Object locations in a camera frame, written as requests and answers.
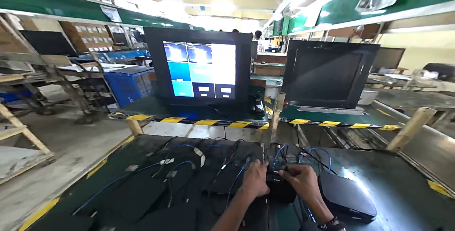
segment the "bracelet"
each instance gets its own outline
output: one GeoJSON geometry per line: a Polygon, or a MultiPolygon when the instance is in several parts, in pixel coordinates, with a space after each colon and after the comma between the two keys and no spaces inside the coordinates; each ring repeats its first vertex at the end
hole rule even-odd
{"type": "Polygon", "coordinates": [[[344,225],[343,222],[338,220],[338,217],[333,217],[332,220],[318,225],[318,228],[323,230],[323,231],[341,231],[345,228],[346,226],[344,225]]]}

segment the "left hand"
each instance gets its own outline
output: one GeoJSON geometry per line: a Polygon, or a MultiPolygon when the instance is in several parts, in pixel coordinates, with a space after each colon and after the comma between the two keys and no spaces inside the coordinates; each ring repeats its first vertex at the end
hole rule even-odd
{"type": "Polygon", "coordinates": [[[250,167],[243,176],[243,183],[239,190],[248,194],[251,200],[270,192],[270,189],[265,184],[267,166],[268,161],[261,164],[261,162],[256,159],[250,164],[250,167]]]}

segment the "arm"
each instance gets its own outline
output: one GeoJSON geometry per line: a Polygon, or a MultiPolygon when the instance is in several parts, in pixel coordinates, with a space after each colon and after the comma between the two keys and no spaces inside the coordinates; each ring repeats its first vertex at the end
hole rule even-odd
{"type": "Polygon", "coordinates": [[[229,207],[218,219],[211,231],[236,231],[240,227],[243,216],[256,197],[268,194],[270,189],[265,184],[268,162],[261,164],[259,160],[250,164],[243,176],[239,188],[229,207]]]}
{"type": "Polygon", "coordinates": [[[288,165],[288,171],[280,170],[280,175],[285,178],[308,204],[314,212],[318,223],[324,224],[333,219],[333,214],[329,211],[322,199],[318,187],[318,178],[313,168],[309,165],[288,165]]]}

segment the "monitor stand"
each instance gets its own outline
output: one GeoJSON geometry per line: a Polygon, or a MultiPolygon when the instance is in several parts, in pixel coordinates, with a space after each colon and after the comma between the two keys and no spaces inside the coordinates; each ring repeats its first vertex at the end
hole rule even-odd
{"type": "Polygon", "coordinates": [[[349,108],[327,108],[327,107],[316,107],[316,106],[297,106],[298,111],[302,112],[324,112],[324,113],[340,113],[340,114],[355,114],[355,115],[368,115],[365,110],[359,106],[355,109],[349,108]]]}

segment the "monitor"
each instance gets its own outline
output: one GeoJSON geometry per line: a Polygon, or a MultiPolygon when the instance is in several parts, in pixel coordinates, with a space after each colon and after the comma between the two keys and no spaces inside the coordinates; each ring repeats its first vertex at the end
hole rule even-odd
{"type": "Polygon", "coordinates": [[[355,108],[379,45],[289,42],[282,91],[288,104],[355,108]]]}
{"type": "Polygon", "coordinates": [[[145,27],[159,93],[188,105],[247,102],[251,34],[145,27]]]}
{"type": "Polygon", "coordinates": [[[372,73],[378,73],[381,68],[396,69],[406,49],[381,47],[373,61],[372,73]]]}
{"type": "Polygon", "coordinates": [[[114,37],[115,44],[122,44],[122,45],[128,46],[127,37],[125,36],[125,34],[112,33],[112,36],[114,37]]]}
{"type": "Polygon", "coordinates": [[[60,32],[21,30],[20,33],[40,55],[77,57],[76,51],[60,32]]]}

